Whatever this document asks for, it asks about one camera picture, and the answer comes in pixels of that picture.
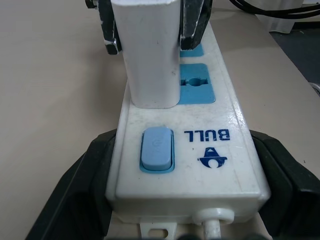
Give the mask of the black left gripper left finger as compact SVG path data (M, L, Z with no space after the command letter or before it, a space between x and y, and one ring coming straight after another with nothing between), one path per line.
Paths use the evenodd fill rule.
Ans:
M59 180L28 240L102 240L112 208L105 197L117 131L100 134Z

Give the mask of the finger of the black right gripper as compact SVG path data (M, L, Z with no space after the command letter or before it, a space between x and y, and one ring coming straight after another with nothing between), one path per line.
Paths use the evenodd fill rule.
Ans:
M179 46L195 49L202 40L211 17L213 0L182 0L180 4Z
M88 9L98 10L103 40L109 55L118 55L122 51L114 11L110 0L85 0Z

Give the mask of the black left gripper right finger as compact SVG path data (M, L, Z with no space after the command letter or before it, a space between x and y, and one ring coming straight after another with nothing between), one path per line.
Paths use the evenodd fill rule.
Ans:
M277 139L250 131L271 196L259 210L274 240L320 238L320 180Z

